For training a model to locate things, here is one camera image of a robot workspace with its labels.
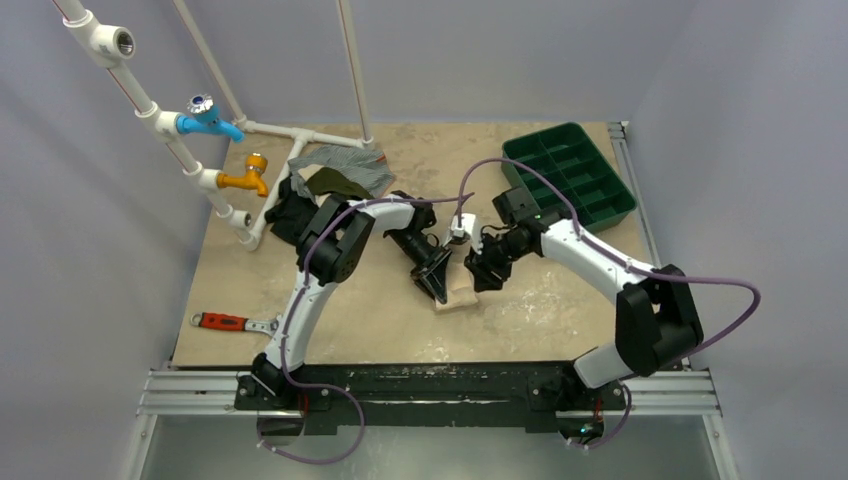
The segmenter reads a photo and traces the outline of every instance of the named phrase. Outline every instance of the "green compartment organizer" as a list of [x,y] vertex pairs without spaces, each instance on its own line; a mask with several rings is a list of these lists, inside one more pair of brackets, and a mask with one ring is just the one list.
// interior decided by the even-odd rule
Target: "green compartment organizer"
[[[618,225],[636,208],[636,199],[592,143],[583,127],[566,123],[503,144],[506,158],[539,172],[565,195],[580,224],[592,233]],[[509,184],[525,187],[540,209],[562,201],[531,173],[502,163]]]

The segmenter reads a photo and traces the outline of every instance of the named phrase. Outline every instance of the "orange faucet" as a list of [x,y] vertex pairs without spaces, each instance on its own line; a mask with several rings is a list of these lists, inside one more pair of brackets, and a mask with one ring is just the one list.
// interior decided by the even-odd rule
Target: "orange faucet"
[[218,188],[235,187],[244,190],[256,190],[260,197],[268,196],[268,185],[262,181],[262,174],[268,167],[268,160],[258,153],[251,153],[244,161],[244,176],[233,177],[224,172],[218,174]]

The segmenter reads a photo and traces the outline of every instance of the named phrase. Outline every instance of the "beige sponge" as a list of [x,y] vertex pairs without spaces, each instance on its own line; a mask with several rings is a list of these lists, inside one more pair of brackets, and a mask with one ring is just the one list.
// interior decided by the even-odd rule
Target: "beige sponge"
[[477,304],[477,294],[474,292],[474,283],[469,272],[462,262],[448,261],[445,273],[448,301],[445,304],[435,301],[436,311],[445,312],[462,307],[470,307]]

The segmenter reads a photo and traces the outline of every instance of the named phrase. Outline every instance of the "white wall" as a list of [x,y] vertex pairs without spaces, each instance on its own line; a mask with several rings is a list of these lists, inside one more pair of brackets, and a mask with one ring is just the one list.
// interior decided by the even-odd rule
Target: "white wall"
[[[248,116],[356,121],[336,1],[192,0]],[[629,118],[695,0],[351,0],[377,121]]]
[[[163,107],[210,91],[168,4],[86,6],[133,31],[130,65]],[[208,207],[51,2],[7,5],[0,45],[0,478],[112,480]],[[223,161],[222,139],[190,147]]]
[[[664,261],[763,291],[700,359],[743,478],[845,478],[846,18],[838,1],[702,1],[631,123]],[[710,333],[749,298],[696,294]]]

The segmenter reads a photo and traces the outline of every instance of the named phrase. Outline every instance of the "white pipe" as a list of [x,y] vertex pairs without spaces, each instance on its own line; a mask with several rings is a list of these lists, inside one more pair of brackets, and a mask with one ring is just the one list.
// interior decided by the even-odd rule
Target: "white pipe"
[[177,9],[177,15],[180,16],[180,19],[183,21],[183,25],[185,25],[186,30],[188,30],[188,34],[191,35],[191,38],[194,40],[194,44],[197,45],[197,49],[200,51],[200,56],[203,57],[203,61],[206,62],[206,66],[209,68],[209,73],[212,74],[212,78],[215,79],[215,83],[218,84],[218,88],[221,89],[221,93],[224,94],[224,99],[230,106],[230,111],[232,111],[234,118],[233,123],[235,123],[236,126],[241,126],[247,117],[245,117],[244,110],[241,109],[241,106],[236,100],[233,89],[230,88],[230,84],[227,83],[227,79],[224,78],[224,72],[221,71],[221,67],[218,66],[218,62],[212,55],[212,50],[209,48],[209,44],[206,43],[206,39],[204,39],[203,34],[200,33],[200,28],[198,28],[197,22],[194,21],[194,16],[189,11],[185,1],[173,0],[173,3],[174,7]]
[[265,212],[276,205],[277,201],[280,199],[280,183],[288,178],[291,170],[289,168],[289,160],[299,156],[306,144],[307,141],[305,139],[300,137],[295,138],[294,145],[292,145],[289,156],[286,158],[286,163],[283,165],[283,169],[280,170],[280,174],[277,175],[277,180],[274,184],[270,185],[271,191],[268,192],[268,198],[266,198],[265,203],[262,204],[262,209],[259,211],[256,221],[253,222],[253,226],[250,227],[251,241],[243,242],[248,250],[255,250],[256,247],[259,246],[259,240],[262,238],[263,230],[265,230],[265,226],[268,224],[268,222],[265,221]]
[[147,96],[147,92],[141,88],[141,85],[136,80],[135,75],[130,72],[129,67],[124,62],[118,63],[117,66],[107,69],[124,91],[130,103],[133,104],[136,111],[139,113],[149,112],[153,108],[153,102]]
[[350,62],[350,74],[353,77],[353,89],[356,93],[356,105],[359,108],[359,121],[362,126],[364,148],[374,148],[374,135],[371,132],[371,117],[365,102],[365,87],[362,83],[362,67],[359,64],[359,50],[356,47],[356,34],[353,31],[353,15],[348,0],[338,0],[339,19],[342,23],[347,59]]
[[77,42],[92,57],[95,64],[105,67],[112,78],[123,90],[130,103],[135,107],[136,116],[150,129],[157,140],[165,146],[180,162],[183,173],[193,185],[202,191],[215,208],[216,214],[235,230],[242,243],[250,240],[247,228],[249,215],[243,210],[235,210],[218,192],[217,185],[202,182],[216,171],[204,169],[188,147],[185,146],[173,125],[176,112],[163,112],[147,92],[141,87],[135,76],[124,63],[135,54],[135,40],[124,27],[101,25],[90,11],[83,8],[78,0],[54,0],[56,8],[65,17],[64,24]]
[[319,133],[305,128],[280,127],[277,125],[256,123],[253,120],[248,120],[244,123],[243,129],[245,132],[250,133],[264,133],[267,135],[279,135],[289,138],[304,138],[307,142],[329,143],[331,145],[341,145],[343,147],[364,148],[362,140],[340,137],[338,135],[328,135],[326,133]]
[[78,22],[85,17],[85,7],[79,0],[53,0],[53,5],[69,22]]

